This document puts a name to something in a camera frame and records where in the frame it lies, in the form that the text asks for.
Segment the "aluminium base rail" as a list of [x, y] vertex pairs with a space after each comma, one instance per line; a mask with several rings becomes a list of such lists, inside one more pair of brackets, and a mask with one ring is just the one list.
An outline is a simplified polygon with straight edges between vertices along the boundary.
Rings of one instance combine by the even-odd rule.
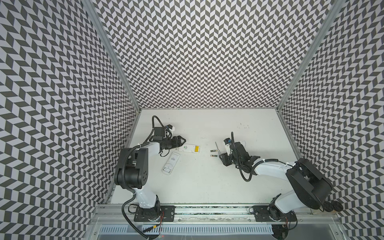
[[[254, 204], [173, 204], [173, 225], [185, 224], [256, 224], [253, 213]], [[96, 207], [90, 225], [126, 224], [122, 215], [121, 204], [100, 205]], [[320, 212], [309, 208], [295, 210], [297, 219], [291, 223], [304, 224], [340, 224], [335, 213]]]

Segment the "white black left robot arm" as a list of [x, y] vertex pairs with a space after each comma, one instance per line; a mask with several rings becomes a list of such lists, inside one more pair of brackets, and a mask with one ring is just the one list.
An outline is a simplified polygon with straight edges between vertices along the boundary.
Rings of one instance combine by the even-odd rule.
[[133, 194], [139, 203], [137, 209], [148, 217], [161, 215], [159, 197], [144, 187], [149, 178], [149, 158], [162, 154], [164, 150], [181, 147], [186, 142], [183, 137], [174, 136], [174, 130], [172, 125], [154, 127], [142, 144], [123, 148], [119, 155], [114, 182]]

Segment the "clear handle screwdriver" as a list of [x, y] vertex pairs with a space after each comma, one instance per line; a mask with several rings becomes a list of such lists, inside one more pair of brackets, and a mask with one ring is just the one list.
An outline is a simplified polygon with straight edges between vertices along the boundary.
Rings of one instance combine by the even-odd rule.
[[219, 155], [221, 154], [220, 148], [218, 147], [217, 142], [215, 142], [215, 145], [216, 145], [216, 148], [217, 148], [217, 154], [218, 154], [218, 156], [219, 156]]

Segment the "white remote green buttons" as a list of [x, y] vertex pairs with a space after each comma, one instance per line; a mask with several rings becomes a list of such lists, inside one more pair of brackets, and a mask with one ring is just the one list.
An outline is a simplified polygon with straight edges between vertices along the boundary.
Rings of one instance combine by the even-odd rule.
[[178, 151], [185, 153], [199, 153], [200, 146], [192, 144], [183, 144], [181, 147], [178, 147]]

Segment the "aluminium corner post left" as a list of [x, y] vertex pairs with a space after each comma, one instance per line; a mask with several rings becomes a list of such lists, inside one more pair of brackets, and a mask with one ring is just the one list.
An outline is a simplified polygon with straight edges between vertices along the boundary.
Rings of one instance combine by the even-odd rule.
[[136, 97], [134, 95], [134, 92], [132, 91], [131, 89], [131, 86], [130, 86], [130, 83], [129, 83], [129, 80], [126, 76], [126, 74], [124, 73], [124, 70], [120, 64], [120, 61], [117, 57], [117, 54], [115, 53], [114, 49], [113, 49], [113, 46], [112, 46], [112, 42], [110, 41], [110, 39], [108, 38], [107, 36], [107, 33], [100, 21], [100, 18], [97, 14], [97, 11], [94, 7], [94, 3], [93, 1], [89, 1], [89, 0], [85, 0], [85, 1], [82, 1], [83, 3], [83, 6], [84, 6], [84, 9], [85, 11], [87, 12], [88, 16], [89, 16], [89, 19], [90, 21], [92, 22], [104, 48], [105, 48], [105, 51], [106, 53], [108, 54], [113, 66], [115, 67], [115, 70], [123, 84], [123, 86], [125, 87], [125, 90], [135, 108], [136, 111], [140, 112], [141, 111], [141, 108], [136, 100]]

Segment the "black round knob pair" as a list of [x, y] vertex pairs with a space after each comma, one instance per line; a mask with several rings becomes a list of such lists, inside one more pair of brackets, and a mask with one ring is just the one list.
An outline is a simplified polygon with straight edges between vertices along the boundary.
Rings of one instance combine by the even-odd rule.
[[324, 201], [323, 203], [323, 210], [326, 212], [341, 212], [344, 210], [344, 206], [341, 202], [332, 200], [332, 201]]

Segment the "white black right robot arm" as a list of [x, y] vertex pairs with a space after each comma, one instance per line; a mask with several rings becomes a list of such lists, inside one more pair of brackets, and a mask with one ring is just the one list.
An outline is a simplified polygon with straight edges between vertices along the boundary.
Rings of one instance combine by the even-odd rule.
[[223, 165], [234, 165], [242, 179], [250, 182], [254, 176], [270, 176], [289, 182], [292, 190], [278, 194], [266, 206], [255, 206], [253, 214], [258, 222], [296, 221], [294, 211], [308, 207], [320, 210], [333, 190], [333, 184], [309, 160], [283, 162], [251, 156], [240, 142], [224, 140], [225, 153], [219, 158]]

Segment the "aluminium corner post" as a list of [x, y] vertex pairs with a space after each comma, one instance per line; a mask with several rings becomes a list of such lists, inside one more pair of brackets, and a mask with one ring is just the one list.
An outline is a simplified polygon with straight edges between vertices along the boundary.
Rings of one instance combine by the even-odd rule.
[[125, 87], [125, 90], [135, 108], [136, 111], [140, 112], [141, 111], [141, 108], [136, 100], [136, 97], [134, 95], [134, 92], [132, 91], [131, 89], [131, 86], [130, 86], [130, 83], [129, 83], [129, 80], [126, 76], [126, 74], [124, 73], [124, 70], [120, 64], [120, 61], [117, 57], [117, 54], [115, 53], [114, 49], [113, 49], [113, 46], [112, 46], [112, 42], [110, 41], [110, 39], [108, 38], [107, 36], [107, 33], [100, 21], [100, 18], [97, 14], [97, 11], [94, 7], [94, 3], [93, 1], [89, 1], [89, 0], [85, 0], [85, 1], [82, 1], [83, 3], [83, 6], [84, 6], [84, 9], [85, 11], [87, 12], [88, 16], [89, 16], [89, 19], [90, 21], [92, 22], [104, 48], [105, 48], [105, 51], [106, 53], [108, 54], [113, 66], [115, 67], [115, 70], [123, 84], [123, 86]]
[[294, 89], [296, 88], [297, 84], [299, 83], [299, 80], [305, 73], [307, 67], [311, 63], [312, 58], [314, 57], [315, 53], [317, 52], [319, 46], [321, 45], [322, 41], [326, 37], [330, 27], [334, 23], [336, 17], [338, 16], [339, 12], [342, 10], [342, 7], [346, 1], [337, 0], [332, 5], [329, 13], [327, 14], [324, 22], [319, 28], [318, 33], [316, 34], [314, 41], [311, 43], [305, 57], [303, 58], [298, 70], [296, 71], [295, 75], [293, 76], [290, 84], [288, 85], [287, 90], [283, 94], [283, 97], [279, 104], [277, 105], [277, 112], [280, 113], [282, 109], [284, 108], [284, 105], [290, 98], [291, 94], [293, 93]]

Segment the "aluminium corner post right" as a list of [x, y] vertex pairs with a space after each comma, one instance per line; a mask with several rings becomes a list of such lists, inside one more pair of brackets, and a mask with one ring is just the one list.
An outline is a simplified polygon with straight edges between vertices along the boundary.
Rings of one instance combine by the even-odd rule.
[[339, 12], [342, 10], [342, 7], [346, 1], [337, 0], [332, 5], [329, 13], [327, 14], [324, 22], [319, 28], [318, 33], [316, 34], [314, 41], [311, 43], [305, 57], [303, 58], [298, 70], [296, 71], [295, 75], [293, 76], [290, 84], [288, 85], [287, 90], [283, 94], [283, 97], [279, 104], [277, 105], [277, 112], [280, 113], [282, 109], [284, 108], [284, 105], [290, 98], [291, 94], [293, 93], [294, 89], [296, 88], [297, 84], [299, 83], [299, 80], [305, 73], [307, 67], [311, 63], [312, 58], [314, 57], [315, 53], [317, 52], [319, 46], [321, 45], [322, 41], [326, 37], [330, 27], [334, 23], [336, 17], [338, 16]]

